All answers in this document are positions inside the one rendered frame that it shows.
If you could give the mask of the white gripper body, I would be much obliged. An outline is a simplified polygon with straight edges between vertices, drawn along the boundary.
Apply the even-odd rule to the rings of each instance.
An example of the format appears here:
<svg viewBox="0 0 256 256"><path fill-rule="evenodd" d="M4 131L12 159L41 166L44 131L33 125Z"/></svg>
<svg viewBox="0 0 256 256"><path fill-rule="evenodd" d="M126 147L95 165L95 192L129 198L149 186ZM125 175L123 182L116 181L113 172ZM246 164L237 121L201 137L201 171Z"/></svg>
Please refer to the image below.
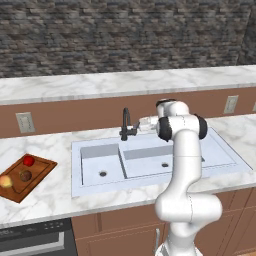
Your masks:
<svg viewBox="0 0 256 256"><path fill-rule="evenodd" d="M139 130L140 131L147 131L151 129L151 118L150 117L143 117L139 119Z"/></svg>

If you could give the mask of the black sink faucet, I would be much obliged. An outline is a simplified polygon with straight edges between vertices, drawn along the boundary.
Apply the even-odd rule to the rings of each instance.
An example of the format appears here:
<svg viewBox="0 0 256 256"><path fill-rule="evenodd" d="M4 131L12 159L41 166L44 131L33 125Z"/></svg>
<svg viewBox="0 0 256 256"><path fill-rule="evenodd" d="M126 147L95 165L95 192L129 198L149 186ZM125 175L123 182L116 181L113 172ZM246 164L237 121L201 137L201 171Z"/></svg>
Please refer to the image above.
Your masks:
<svg viewBox="0 0 256 256"><path fill-rule="evenodd" d="M119 135L122 141L127 141L129 136L136 136L140 122L131 125L130 112L127 107L123 109L123 122Z"/></svg>

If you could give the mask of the white double sink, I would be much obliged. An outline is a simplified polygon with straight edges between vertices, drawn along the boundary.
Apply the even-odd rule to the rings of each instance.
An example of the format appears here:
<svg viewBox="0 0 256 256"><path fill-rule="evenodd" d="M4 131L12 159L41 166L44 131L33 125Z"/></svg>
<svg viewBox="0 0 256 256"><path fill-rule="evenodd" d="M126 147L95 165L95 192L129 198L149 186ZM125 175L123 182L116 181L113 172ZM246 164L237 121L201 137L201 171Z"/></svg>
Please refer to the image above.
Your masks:
<svg viewBox="0 0 256 256"><path fill-rule="evenodd" d="M209 129L200 141L202 176L247 172L251 169L228 143ZM173 143L156 134L96 139L72 144L74 197L168 183L172 177Z"/></svg>

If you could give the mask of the brown wooden cutting board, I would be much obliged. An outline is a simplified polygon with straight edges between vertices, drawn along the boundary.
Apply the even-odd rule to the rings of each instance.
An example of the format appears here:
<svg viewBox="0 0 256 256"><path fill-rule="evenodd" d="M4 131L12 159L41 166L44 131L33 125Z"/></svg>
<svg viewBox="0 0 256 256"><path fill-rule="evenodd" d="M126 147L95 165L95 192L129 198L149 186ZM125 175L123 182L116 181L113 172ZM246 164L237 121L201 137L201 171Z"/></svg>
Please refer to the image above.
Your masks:
<svg viewBox="0 0 256 256"><path fill-rule="evenodd" d="M23 164L25 156L32 156L35 162L32 166L28 167ZM44 159L35 155L25 154L9 168L7 168L0 176L8 175L13 182L10 188L2 188L0 186L0 196L16 203L20 203L23 199L57 166L57 163ZM20 180L19 173L23 170L29 170L32 173L32 178L23 182Z"/></svg>

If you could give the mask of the red apple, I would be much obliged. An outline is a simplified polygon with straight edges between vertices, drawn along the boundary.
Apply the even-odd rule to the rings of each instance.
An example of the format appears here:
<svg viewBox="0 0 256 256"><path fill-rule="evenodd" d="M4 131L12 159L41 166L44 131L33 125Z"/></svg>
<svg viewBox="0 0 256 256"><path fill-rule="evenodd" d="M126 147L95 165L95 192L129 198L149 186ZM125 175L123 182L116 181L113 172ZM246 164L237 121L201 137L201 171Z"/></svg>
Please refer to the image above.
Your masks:
<svg viewBox="0 0 256 256"><path fill-rule="evenodd" d="M32 156L25 156L24 159L23 159L23 164L30 167L34 164L35 162L35 159L32 157Z"/></svg>

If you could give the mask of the brown pear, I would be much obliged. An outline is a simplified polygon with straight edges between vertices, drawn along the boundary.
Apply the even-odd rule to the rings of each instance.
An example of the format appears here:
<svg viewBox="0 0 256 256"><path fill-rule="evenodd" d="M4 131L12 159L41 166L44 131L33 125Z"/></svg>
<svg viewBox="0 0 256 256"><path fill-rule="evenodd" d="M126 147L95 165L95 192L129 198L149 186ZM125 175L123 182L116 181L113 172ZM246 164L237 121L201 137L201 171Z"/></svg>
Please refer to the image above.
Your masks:
<svg viewBox="0 0 256 256"><path fill-rule="evenodd" d="M20 180L23 182L27 182L32 178L32 173L29 170L23 170L19 173Z"/></svg>

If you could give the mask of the yellow mango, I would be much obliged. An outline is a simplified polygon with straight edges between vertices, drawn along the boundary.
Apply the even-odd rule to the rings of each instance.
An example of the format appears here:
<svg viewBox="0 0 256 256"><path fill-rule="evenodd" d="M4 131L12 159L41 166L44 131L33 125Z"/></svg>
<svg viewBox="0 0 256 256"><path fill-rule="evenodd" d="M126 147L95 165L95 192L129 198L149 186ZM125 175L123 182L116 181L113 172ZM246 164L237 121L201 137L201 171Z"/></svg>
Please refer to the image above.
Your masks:
<svg viewBox="0 0 256 256"><path fill-rule="evenodd" d="M10 188L13 186L12 179L8 175L0 176L0 186L2 188Z"/></svg>

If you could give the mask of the brown drawer front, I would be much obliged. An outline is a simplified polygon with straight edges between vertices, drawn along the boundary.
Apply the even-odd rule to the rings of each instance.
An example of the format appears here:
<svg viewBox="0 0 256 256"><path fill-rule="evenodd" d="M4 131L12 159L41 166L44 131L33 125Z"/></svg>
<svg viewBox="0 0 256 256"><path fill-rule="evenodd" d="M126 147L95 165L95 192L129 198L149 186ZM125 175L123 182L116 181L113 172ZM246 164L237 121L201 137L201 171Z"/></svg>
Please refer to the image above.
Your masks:
<svg viewBox="0 0 256 256"><path fill-rule="evenodd" d="M142 226L158 221L153 204L107 211L98 216L100 231Z"/></svg>

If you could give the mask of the brown cupboard door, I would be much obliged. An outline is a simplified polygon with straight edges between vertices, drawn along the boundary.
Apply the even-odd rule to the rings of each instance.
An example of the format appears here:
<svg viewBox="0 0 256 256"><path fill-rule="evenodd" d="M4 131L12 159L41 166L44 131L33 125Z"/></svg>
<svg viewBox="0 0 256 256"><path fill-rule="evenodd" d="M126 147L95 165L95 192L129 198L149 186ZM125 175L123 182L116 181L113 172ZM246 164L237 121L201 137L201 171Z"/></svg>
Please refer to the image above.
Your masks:
<svg viewBox="0 0 256 256"><path fill-rule="evenodd" d="M163 242L164 224L107 232L76 240L78 256L154 256L156 228Z"/></svg>
<svg viewBox="0 0 256 256"><path fill-rule="evenodd" d="M256 251L256 187L217 193L221 218L196 236L203 256L239 256Z"/></svg>

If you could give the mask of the black dishwasher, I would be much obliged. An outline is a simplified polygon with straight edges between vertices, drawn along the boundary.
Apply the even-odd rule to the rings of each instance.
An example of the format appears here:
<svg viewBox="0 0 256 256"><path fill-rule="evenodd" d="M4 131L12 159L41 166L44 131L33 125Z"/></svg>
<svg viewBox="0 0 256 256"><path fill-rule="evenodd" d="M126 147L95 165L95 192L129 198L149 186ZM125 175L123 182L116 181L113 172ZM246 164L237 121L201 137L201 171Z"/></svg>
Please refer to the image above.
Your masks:
<svg viewBox="0 0 256 256"><path fill-rule="evenodd" d="M78 256L71 219L0 229L0 256Z"/></svg>

